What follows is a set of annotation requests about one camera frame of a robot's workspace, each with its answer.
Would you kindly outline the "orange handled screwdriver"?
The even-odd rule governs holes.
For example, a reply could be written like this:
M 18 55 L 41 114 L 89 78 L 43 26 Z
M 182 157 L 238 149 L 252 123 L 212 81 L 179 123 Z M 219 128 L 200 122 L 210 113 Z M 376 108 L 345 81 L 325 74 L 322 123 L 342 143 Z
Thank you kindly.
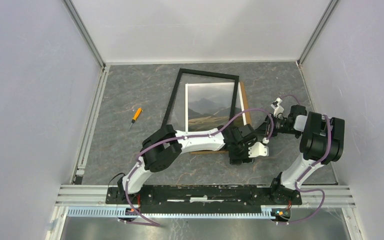
M 141 115 L 141 113 L 143 112 L 143 109 L 141 107 L 139 107 L 135 114 L 133 115 L 132 119 L 131 119 L 131 122 L 130 122 L 130 125 L 129 125 L 129 128 L 128 128 L 128 131 L 132 128 L 132 126 L 134 125 L 134 123 L 138 120 L 139 116 Z

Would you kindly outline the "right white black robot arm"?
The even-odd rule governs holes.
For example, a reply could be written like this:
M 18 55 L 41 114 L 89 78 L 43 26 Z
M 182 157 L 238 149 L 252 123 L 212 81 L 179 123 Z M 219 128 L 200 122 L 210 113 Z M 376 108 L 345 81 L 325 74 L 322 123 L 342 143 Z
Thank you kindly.
M 264 138 L 290 134 L 300 140 L 299 156 L 270 185 L 268 196 L 275 204 L 295 198 L 312 173 L 337 162 L 343 154 L 345 121 L 307 111 L 299 104 L 292 105 L 286 117 L 280 112 L 268 115 L 256 131 Z

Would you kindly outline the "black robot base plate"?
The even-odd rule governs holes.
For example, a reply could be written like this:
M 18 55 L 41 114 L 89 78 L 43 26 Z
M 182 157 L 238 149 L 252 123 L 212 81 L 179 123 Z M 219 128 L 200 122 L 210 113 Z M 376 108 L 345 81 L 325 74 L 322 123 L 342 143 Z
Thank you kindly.
M 109 187 L 106 204 L 131 202 L 142 214 L 251 214 L 261 206 L 301 205 L 296 197 L 272 197 L 266 185 L 144 185 L 126 197 L 119 187 Z

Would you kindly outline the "black picture frame with photo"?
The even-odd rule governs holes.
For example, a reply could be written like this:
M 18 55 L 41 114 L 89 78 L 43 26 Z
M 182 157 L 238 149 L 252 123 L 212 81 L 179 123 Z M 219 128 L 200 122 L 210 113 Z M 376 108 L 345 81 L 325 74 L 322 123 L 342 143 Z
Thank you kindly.
M 207 131 L 225 125 L 243 109 L 239 76 L 180 68 L 161 125 Z

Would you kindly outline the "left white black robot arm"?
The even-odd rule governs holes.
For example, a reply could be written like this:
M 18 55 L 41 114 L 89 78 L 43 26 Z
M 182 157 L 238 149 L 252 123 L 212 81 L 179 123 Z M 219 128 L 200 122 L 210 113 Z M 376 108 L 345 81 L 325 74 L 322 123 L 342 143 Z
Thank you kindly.
M 167 169 L 182 154 L 202 151 L 226 151 L 233 165 L 251 163 L 268 154 L 250 124 L 205 131 L 180 131 L 166 125 L 143 141 L 136 164 L 118 183 L 117 196 L 125 204 L 133 203 L 153 173 Z

